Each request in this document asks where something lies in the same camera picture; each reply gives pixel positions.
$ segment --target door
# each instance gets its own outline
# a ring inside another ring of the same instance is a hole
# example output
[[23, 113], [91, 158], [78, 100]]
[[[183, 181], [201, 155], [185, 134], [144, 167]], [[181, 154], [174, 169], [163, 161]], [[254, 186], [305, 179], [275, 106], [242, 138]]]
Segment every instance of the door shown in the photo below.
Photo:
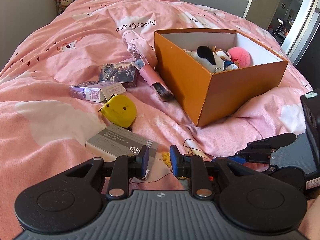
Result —
[[280, 0], [250, 0], [243, 18], [267, 30]]

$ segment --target orange box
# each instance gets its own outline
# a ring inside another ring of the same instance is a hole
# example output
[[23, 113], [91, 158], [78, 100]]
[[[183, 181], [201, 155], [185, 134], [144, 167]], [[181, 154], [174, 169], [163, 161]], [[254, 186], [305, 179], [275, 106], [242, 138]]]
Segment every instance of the orange box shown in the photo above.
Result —
[[[210, 73], [183, 49], [242, 47], [252, 66]], [[236, 30], [171, 29], [155, 32], [156, 70], [196, 126], [235, 113], [249, 99], [279, 85], [288, 61]]]

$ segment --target pink fluffy ball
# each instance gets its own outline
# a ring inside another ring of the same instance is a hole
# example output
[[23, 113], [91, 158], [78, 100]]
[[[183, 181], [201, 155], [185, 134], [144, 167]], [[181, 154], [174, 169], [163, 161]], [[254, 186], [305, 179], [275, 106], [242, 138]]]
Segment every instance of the pink fluffy ball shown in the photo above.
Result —
[[251, 64], [251, 57], [249, 52], [244, 48], [234, 47], [228, 50], [232, 60], [237, 59], [240, 64], [240, 68], [249, 67]]

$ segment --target pink bedsheet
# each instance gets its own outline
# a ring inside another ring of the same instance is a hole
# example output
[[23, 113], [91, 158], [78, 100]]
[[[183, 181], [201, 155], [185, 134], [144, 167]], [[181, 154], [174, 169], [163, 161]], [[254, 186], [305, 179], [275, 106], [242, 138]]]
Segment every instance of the pink bedsheet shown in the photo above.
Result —
[[[76, 0], [20, 44], [0, 72], [2, 240], [21, 231], [14, 201], [23, 189], [94, 157], [84, 143], [108, 122], [98, 113], [99, 104], [70, 98], [69, 85], [98, 80], [102, 64], [129, 59], [121, 41], [129, 28], [153, 46], [155, 30], [199, 27], [241, 29], [285, 56], [273, 37], [256, 25], [179, 0]], [[249, 141], [304, 132], [299, 97], [310, 90], [289, 64], [278, 88], [253, 98], [232, 117], [203, 128], [195, 127], [176, 101], [159, 101], [141, 78], [127, 95], [138, 111], [133, 132], [158, 142], [159, 152], [172, 144], [183, 152], [182, 143], [188, 138], [209, 155], [228, 156]], [[147, 181], [132, 179], [130, 185], [182, 188], [161, 160], [155, 160]]]

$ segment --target black and white plush toy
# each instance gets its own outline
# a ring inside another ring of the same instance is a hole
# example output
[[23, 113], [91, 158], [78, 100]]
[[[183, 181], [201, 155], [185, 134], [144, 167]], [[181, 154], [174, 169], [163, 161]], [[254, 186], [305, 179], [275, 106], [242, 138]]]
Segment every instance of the black and white plush toy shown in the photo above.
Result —
[[224, 62], [221, 57], [207, 46], [200, 46], [197, 51], [185, 50], [185, 52], [209, 70], [210, 73], [218, 73], [224, 70]]

